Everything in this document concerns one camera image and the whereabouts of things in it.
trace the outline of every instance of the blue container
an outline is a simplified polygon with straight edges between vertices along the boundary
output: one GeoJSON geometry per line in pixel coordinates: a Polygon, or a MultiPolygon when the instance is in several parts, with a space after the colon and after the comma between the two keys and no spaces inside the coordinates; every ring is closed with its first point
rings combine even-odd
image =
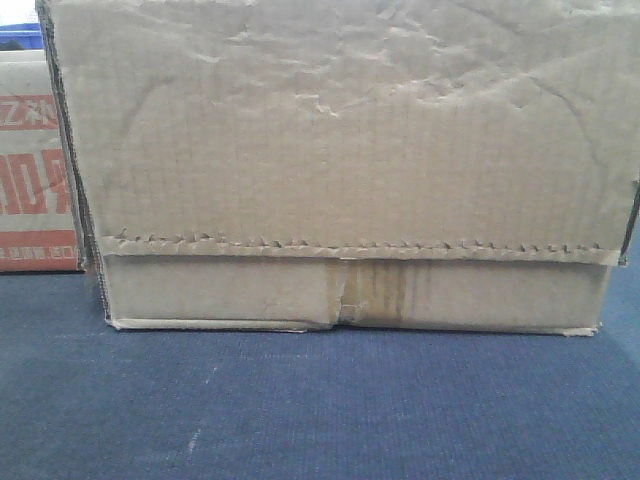
{"type": "Polygon", "coordinates": [[[42,33],[37,23],[19,23],[17,25],[0,26],[0,43],[17,41],[26,50],[43,48],[42,33]]]}

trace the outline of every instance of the box flap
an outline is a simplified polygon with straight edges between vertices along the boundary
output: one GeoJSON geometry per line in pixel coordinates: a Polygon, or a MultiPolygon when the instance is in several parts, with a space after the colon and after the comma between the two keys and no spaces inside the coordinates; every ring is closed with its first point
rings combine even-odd
{"type": "Polygon", "coordinates": [[[640,8],[589,5],[41,2],[103,255],[612,265],[640,8]]]}

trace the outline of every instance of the corrugated cardboard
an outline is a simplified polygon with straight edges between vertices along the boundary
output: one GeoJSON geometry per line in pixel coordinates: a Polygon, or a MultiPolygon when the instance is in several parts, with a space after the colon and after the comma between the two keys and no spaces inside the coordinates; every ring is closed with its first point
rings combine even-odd
{"type": "Polygon", "coordinates": [[[39,8],[114,325],[597,325],[638,205],[633,2],[39,8]]]}
{"type": "Polygon", "coordinates": [[[75,270],[76,245],[44,52],[0,52],[0,271],[75,270]]]}

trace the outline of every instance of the blue carpet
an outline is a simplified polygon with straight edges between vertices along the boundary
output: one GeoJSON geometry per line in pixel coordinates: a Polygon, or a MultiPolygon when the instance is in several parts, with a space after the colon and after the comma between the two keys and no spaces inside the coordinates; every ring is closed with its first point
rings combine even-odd
{"type": "Polygon", "coordinates": [[[0,478],[640,479],[631,261],[594,338],[118,333],[82,275],[0,276],[0,478]]]}

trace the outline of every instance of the torn cardboard edge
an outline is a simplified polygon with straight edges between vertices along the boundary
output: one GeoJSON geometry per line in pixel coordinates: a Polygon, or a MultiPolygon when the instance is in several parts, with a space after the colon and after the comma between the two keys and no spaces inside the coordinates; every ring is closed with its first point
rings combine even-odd
{"type": "Polygon", "coordinates": [[[44,51],[47,58],[47,64],[49,66],[51,87],[58,113],[60,140],[65,156],[67,182],[69,184],[71,212],[76,226],[78,269],[85,270],[87,272],[90,272],[92,269],[96,270],[98,282],[100,283],[102,304],[108,318],[110,309],[108,293],[104,285],[102,260],[100,259],[97,243],[94,240],[95,228],[93,219],[91,218],[82,178],[80,177],[76,164],[75,149],[73,147],[73,129],[71,127],[66,97],[64,94],[64,82],[58,66],[58,56],[54,40],[55,28],[49,15],[47,0],[37,0],[35,7],[40,21],[40,28],[42,30],[44,51]]]}
{"type": "Polygon", "coordinates": [[[324,257],[343,259],[392,259],[392,260],[487,260],[487,261],[544,261],[559,263],[588,263],[614,266],[620,258],[619,250],[598,247],[569,247],[548,245],[545,248],[522,245],[520,249],[498,248],[492,244],[438,246],[343,246],[323,247],[304,245],[304,242],[265,242],[233,244],[209,236],[174,240],[129,240],[122,236],[100,237],[100,251],[105,256],[137,255],[211,255],[256,257],[324,257]]]}

